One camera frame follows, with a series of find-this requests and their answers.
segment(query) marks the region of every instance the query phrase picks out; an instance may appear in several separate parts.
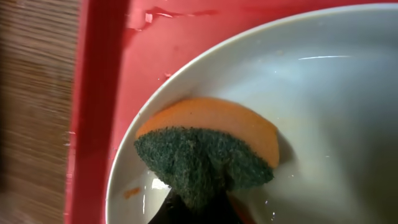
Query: orange food stain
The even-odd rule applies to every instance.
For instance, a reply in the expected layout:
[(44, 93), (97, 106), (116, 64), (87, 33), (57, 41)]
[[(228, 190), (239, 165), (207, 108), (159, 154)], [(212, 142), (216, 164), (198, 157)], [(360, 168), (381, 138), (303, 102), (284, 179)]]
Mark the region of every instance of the orange food stain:
[(124, 193), (124, 198), (129, 199), (131, 196), (134, 196), (138, 194), (141, 191), (139, 187), (136, 187), (135, 189), (128, 190)]

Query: red tray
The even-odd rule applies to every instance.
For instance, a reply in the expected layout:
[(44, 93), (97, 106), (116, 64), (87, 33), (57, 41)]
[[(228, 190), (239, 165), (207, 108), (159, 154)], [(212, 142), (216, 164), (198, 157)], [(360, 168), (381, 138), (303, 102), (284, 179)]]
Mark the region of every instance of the red tray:
[(146, 100), (184, 64), (244, 30), (367, 0), (83, 0), (65, 223), (104, 223), (109, 168)]

